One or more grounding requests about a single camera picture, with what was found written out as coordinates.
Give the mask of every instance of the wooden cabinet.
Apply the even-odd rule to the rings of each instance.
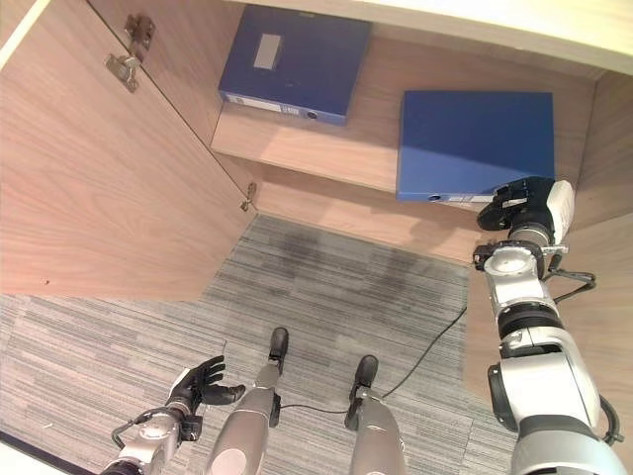
[[[3,2],[3,39],[28,3]],[[240,3],[50,2],[0,76],[3,290],[195,298],[254,216],[239,209],[250,182],[259,213],[467,265],[476,242],[495,237],[477,228],[477,207],[395,199],[402,92],[549,91],[557,174],[578,190],[564,263],[599,279],[561,312],[631,429],[631,3],[254,3],[378,22],[345,128],[222,103]],[[103,61],[125,53],[136,13],[156,33],[131,94]],[[474,276],[465,381],[485,395],[497,334],[481,283]]]
[[[3,292],[195,299],[254,216],[150,78],[131,94],[110,53],[126,51],[87,3],[54,0],[1,72]]]

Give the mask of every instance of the robot leg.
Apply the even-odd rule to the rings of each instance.
[[[216,440],[205,475],[257,475],[268,441],[268,429],[279,422],[281,398],[275,386],[288,350],[288,331],[278,328],[271,337],[268,362],[255,379],[254,388],[228,416]]]
[[[378,359],[364,356],[358,364],[347,428],[357,431],[350,475],[406,475],[403,441],[391,411],[370,389],[378,370]]]

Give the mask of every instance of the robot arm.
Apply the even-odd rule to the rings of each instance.
[[[181,442],[198,440],[203,422],[201,416],[196,416],[200,404],[231,404],[245,391],[243,385],[226,387],[216,384],[223,378],[223,361],[223,356],[217,356],[184,371],[172,386],[165,406],[145,411],[117,427],[112,439],[121,452],[101,475],[158,475]],[[136,437],[123,444],[119,434],[132,426],[138,426]]]
[[[626,474],[593,433],[600,396],[545,283],[546,256],[555,255],[553,268],[567,252],[561,241],[573,212],[568,182],[527,178],[499,189],[478,217],[484,230],[509,230],[508,240],[477,247],[473,258],[501,339],[488,377],[498,421],[518,432],[513,475]]]

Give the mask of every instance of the striped carpet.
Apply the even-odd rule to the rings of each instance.
[[[396,385],[466,302],[467,269],[258,217],[198,302],[3,296],[0,428],[98,473],[118,453],[110,430],[164,402],[183,366],[226,356],[226,381],[252,381],[270,332],[290,331],[283,404],[346,409],[363,354]],[[464,322],[388,404],[409,474],[505,473],[512,434],[461,384]],[[163,473],[200,474],[230,408],[206,408],[203,436]],[[354,434],[342,416],[282,412],[263,473],[346,474]]]

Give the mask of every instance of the cabinet hinge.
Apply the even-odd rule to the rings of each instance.
[[[135,92],[138,88],[136,69],[140,66],[149,51],[151,39],[156,31],[151,19],[145,15],[128,15],[124,29],[131,39],[128,51],[130,54],[106,58],[106,67],[128,88]]]
[[[248,211],[248,207],[253,204],[253,200],[255,199],[255,194],[257,194],[257,183],[250,182],[248,184],[248,189],[246,190],[246,200],[241,202],[239,208],[241,211]]]

